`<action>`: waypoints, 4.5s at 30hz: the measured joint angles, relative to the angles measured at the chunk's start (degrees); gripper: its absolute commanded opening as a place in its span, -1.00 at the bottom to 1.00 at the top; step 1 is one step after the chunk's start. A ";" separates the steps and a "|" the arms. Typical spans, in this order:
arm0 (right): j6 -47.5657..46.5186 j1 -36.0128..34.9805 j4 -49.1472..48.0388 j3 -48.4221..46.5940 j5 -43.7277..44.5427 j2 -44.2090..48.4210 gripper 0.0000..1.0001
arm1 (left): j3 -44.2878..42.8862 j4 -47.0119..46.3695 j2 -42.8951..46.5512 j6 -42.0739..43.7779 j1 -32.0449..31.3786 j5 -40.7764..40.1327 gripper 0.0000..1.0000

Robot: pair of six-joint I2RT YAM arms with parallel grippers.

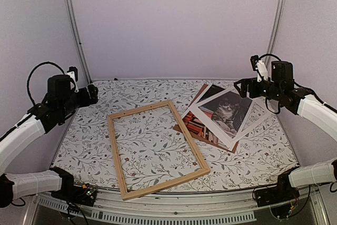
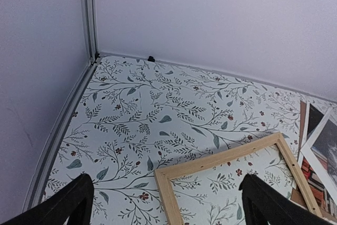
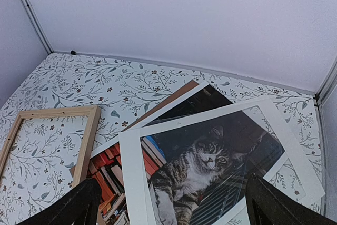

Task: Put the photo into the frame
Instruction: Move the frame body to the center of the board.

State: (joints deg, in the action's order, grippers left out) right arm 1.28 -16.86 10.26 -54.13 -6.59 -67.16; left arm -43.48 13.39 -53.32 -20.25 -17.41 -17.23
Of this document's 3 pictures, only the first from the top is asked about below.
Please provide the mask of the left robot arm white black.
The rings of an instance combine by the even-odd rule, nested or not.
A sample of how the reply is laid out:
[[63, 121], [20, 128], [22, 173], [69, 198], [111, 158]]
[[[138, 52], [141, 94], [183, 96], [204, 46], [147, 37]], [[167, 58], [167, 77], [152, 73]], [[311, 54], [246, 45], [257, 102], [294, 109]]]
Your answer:
[[31, 143], [65, 121], [78, 108], [98, 102], [98, 88], [90, 84], [79, 89], [74, 72], [52, 76], [42, 103], [34, 105], [22, 119], [1, 137], [1, 208], [13, 200], [41, 192], [73, 201], [78, 197], [74, 177], [60, 168], [38, 173], [6, 173], [9, 164]]

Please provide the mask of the light wooden picture frame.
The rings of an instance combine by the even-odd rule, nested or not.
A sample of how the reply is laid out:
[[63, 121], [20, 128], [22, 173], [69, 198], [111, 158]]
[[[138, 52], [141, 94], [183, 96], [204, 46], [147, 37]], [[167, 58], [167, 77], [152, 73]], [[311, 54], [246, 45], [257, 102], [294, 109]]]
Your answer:
[[[170, 111], [172, 112], [178, 126], [180, 127], [184, 138], [186, 139], [187, 143], [189, 144], [192, 153], [194, 154], [200, 168], [197, 171], [188, 173], [186, 175], [183, 175], [179, 178], [172, 179], [165, 181], [163, 183], [157, 183], [153, 186], [144, 188], [144, 189], [138, 189], [138, 190], [133, 190], [131, 192], [128, 191], [126, 187], [126, 182], [123, 174], [123, 169], [122, 169], [122, 163], [119, 155], [119, 150], [117, 146], [117, 140], [116, 140], [116, 133], [114, 129], [114, 120], [123, 118], [125, 116], [130, 116], [133, 114], [149, 111], [149, 110], [154, 110], [158, 109], [160, 107], [167, 106], [170, 108]], [[158, 102], [154, 104], [150, 104], [147, 106], [143, 107], [137, 107], [135, 109], [123, 111], [120, 113], [115, 113], [115, 114], [110, 114], [107, 116], [107, 122], [108, 122], [108, 129], [110, 132], [110, 141], [111, 141], [111, 147], [112, 147], [112, 153], [113, 153], [113, 159], [114, 159], [114, 165], [115, 165], [115, 170], [117, 174], [117, 179], [118, 179], [118, 185], [119, 189], [121, 192], [121, 197], [122, 200], [127, 201], [127, 200], [132, 200], [135, 198], [140, 198], [144, 197], [149, 194], [157, 193], [162, 190], [166, 190], [168, 188], [175, 187], [180, 184], [187, 183], [189, 181], [195, 180], [197, 178], [200, 178], [204, 175], [207, 175], [210, 173], [210, 167], [208, 166], [206, 160], [202, 156], [200, 150], [198, 149], [197, 145], [194, 142], [194, 139], [192, 138], [191, 134], [189, 133], [187, 127], [185, 126], [182, 118], [180, 117], [180, 114], [178, 113], [176, 107], [174, 106], [173, 102], [171, 100], [166, 100], [163, 102]]]

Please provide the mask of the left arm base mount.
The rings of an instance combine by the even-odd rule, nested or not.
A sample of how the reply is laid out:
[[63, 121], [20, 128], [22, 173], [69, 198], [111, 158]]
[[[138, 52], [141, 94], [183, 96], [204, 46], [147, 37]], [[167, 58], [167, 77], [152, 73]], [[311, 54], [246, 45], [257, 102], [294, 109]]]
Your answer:
[[97, 187], [89, 183], [81, 186], [71, 185], [70, 187], [62, 187], [58, 191], [52, 191], [51, 196], [70, 203], [93, 207], [97, 197]]

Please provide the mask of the cat photo white border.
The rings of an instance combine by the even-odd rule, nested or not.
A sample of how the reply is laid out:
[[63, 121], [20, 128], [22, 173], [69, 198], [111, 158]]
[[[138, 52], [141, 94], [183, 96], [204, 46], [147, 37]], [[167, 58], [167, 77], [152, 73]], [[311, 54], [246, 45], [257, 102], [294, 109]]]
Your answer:
[[234, 142], [242, 133], [253, 101], [242, 98], [230, 87], [208, 85], [190, 107], [190, 111], [224, 143]]

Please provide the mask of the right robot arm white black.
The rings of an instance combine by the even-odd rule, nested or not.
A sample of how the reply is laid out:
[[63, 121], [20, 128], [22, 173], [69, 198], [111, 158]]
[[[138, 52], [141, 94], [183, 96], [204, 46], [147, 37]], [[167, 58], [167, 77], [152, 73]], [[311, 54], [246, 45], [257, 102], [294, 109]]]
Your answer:
[[[273, 61], [271, 72], [257, 56], [251, 59], [257, 77], [234, 82], [240, 97], [251, 99], [263, 97], [274, 100], [277, 107], [286, 108], [336, 139], [336, 110], [318, 99], [316, 93], [307, 87], [298, 85], [293, 78], [293, 65], [287, 61]], [[293, 189], [306, 185], [336, 182], [336, 158], [305, 167], [290, 169], [279, 175], [278, 186], [272, 191], [277, 202], [283, 202]]]

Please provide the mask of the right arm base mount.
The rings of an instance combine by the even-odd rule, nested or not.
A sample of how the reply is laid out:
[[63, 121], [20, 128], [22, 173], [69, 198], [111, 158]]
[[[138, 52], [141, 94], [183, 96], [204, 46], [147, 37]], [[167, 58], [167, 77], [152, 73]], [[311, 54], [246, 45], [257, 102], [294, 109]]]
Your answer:
[[297, 188], [291, 186], [287, 174], [280, 174], [274, 187], [254, 189], [252, 198], [258, 207], [269, 206], [280, 202], [290, 201], [300, 196]]

